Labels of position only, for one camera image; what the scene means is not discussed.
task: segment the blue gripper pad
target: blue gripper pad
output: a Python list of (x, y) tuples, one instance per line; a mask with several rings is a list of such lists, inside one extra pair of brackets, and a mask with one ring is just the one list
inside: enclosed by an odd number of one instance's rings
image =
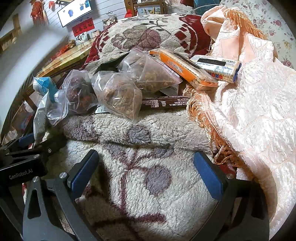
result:
[(212, 198), (220, 201), (227, 186), (225, 174), (210, 161), (203, 151), (195, 153), (193, 163)]
[(79, 198), (99, 163), (99, 154), (90, 150), (81, 162), (76, 163), (69, 171), (67, 186), (72, 200)]
[(18, 139), (18, 147), (19, 148), (25, 148), (28, 145), (32, 144), (35, 141), (34, 139), (34, 133), (28, 134), (24, 137), (21, 137)]

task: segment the red chinese new year sign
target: red chinese new year sign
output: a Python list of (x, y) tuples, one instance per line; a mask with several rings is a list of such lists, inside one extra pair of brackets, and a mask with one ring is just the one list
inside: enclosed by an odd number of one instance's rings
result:
[(75, 37), (92, 29), (94, 29), (94, 22), (92, 18), (88, 18), (87, 20), (75, 25), (72, 28)]

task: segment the bag of red dates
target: bag of red dates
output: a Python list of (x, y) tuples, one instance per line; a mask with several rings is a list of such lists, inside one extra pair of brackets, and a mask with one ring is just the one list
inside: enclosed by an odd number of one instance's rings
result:
[(53, 126), (68, 114), (84, 114), (98, 104), (88, 72), (85, 70), (71, 70), (62, 84), (62, 89), (56, 92), (54, 98), (55, 102), (47, 113), (47, 118)]

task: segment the screw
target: screw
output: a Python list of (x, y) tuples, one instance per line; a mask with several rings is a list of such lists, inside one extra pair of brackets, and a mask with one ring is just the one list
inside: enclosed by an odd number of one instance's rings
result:
[(228, 179), (234, 179), (234, 175), (231, 174), (231, 173), (227, 173), (227, 174), (226, 174), (226, 177), (227, 177)]
[(40, 179), (40, 178), (36, 176), (36, 177), (33, 177), (32, 180), (33, 180), (33, 182), (35, 183), (35, 182), (39, 181), (39, 179)]
[(66, 172), (62, 172), (62, 173), (59, 175), (60, 178), (65, 178), (66, 176), (67, 176), (67, 173), (66, 173)]

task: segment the television screen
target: television screen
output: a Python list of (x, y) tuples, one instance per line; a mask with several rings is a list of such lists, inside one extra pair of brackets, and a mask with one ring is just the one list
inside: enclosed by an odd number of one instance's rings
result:
[(91, 12), (89, 0), (74, 0), (57, 12), (62, 27)]

